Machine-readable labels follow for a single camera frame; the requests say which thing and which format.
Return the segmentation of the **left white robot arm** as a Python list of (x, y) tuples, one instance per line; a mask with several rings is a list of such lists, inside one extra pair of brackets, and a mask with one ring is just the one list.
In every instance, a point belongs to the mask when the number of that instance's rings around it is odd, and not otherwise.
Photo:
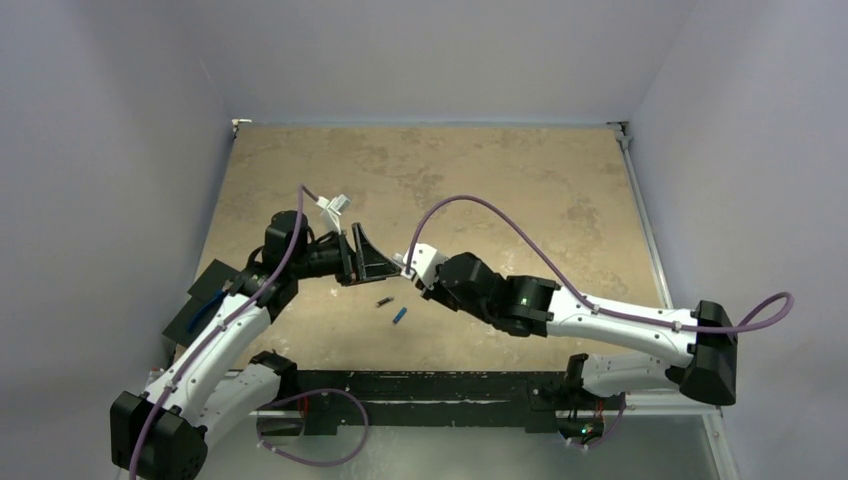
[(354, 286), (395, 277), (400, 267), (360, 224), (318, 237), (299, 211), (275, 214), (264, 242), (235, 271), (215, 261), (168, 326), (183, 354), (140, 394), (121, 393), (110, 408), (111, 459), (132, 478), (194, 479), (213, 445), (259, 407), (308, 411), (297, 365), (272, 351), (233, 363), (299, 292), (302, 280), (332, 277)]

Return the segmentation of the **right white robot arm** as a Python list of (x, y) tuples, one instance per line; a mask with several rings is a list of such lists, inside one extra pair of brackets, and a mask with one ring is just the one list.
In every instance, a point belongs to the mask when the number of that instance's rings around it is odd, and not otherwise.
[(576, 337), (627, 348), (624, 355), (570, 358), (561, 392), (573, 406), (628, 390), (671, 388), (708, 405), (736, 402), (738, 339), (718, 303), (653, 310), (614, 302), (626, 315), (617, 318), (603, 312), (597, 298), (553, 280), (504, 277), (470, 252), (448, 257), (427, 245), (415, 248), (406, 275), (423, 298), (511, 336)]

